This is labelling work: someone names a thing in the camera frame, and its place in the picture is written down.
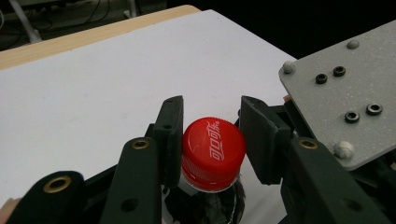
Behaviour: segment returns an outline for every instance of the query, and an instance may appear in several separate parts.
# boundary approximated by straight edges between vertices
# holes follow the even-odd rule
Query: bolt
[[[378,104],[369,104],[366,108],[366,113],[371,116],[376,116],[381,114],[382,106]]]
[[[340,141],[334,145],[334,155],[341,160],[349,160],[353,154],[353,145],[347,141]]]
[[[359,41],[357,41],[357,40],[351,40],[351,41],[349,41],[349,42],[346,44],[346,47],[347,47],[348,49],[356,49],[356,48],[359,47],[359,45],[360,45]]]
[[[315,78],[316,82],[318,84],[324,84],[327,82],[327,76],[324,74],[319,74],[317,75],[317,77]]]
[[[343,66],[336,66],[333,70],[332,70],[332,74],[335,77],[341,77],[346,73],[346,69]]]
[[[356,123],[359,121],[360,118],[361,116],[359,115],[359,113],[354,111],[348,111],[345,114],[345,120],[347,123]]]
[[[291,74],[296,71],[296,65],[292,61],[285,61],[282,67],[285,74]]]

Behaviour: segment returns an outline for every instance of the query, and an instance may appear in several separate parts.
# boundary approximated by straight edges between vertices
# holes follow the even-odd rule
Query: metal plate
[[[333,75],[337,66],[346,69],[342,77]],[[318,84],[318,74],[327,82]],[[312,134],[330,152],[340,141],[353,146],[351,158],[335,157],[347,170],[396,148],[396,21],[283,66],[279,76]],[[380,115],[366,113],[371,103],[382,105]],[[359,113],[359,121],[347,123],[348,111]]]

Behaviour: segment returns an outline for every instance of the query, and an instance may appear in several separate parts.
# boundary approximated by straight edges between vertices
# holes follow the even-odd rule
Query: dark floor
[[[394,0],[244,0],[238,4],[223,0],[135,1],[139,15],[180,5],[214,9],[297,59],[396,20]],[[78,0],[66,7],[27,9],[26,14],[42,38],[50,39],[125,20],[123,12],[127,9],[127,0]],[[0,29],[0,50],[25,44],[29,41],[21,23],[6,15]]]

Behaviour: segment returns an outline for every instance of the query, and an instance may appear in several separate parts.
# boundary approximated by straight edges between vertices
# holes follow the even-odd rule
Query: bottle cap
[[[183,135],[182,173],[200,191],[222,191],[237,179],[245,153],[244,136],[232,123],[198,119]]]

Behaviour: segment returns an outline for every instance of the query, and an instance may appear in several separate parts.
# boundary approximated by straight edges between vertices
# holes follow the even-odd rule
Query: black screw
[[[369,104],[366,108],[366,113],[371,116],[376,116],[381,114],[382,106],[378,104]]]
[[[359,121],[360,118],[361,116],[359,115],[359,113],[354,111],[348,111],[345,114],[345,119],[347,123],[356,123]]]
[[[324,74],[319,74],[316,77],[316,81],[317,81],[318,84],[326,83],[327,82],[327,76],[324,75]]]
[[[346,73],[346,69],[343,66],[336,66],[333,70],[332,70],[332,74],[335,77],[341,77]]]

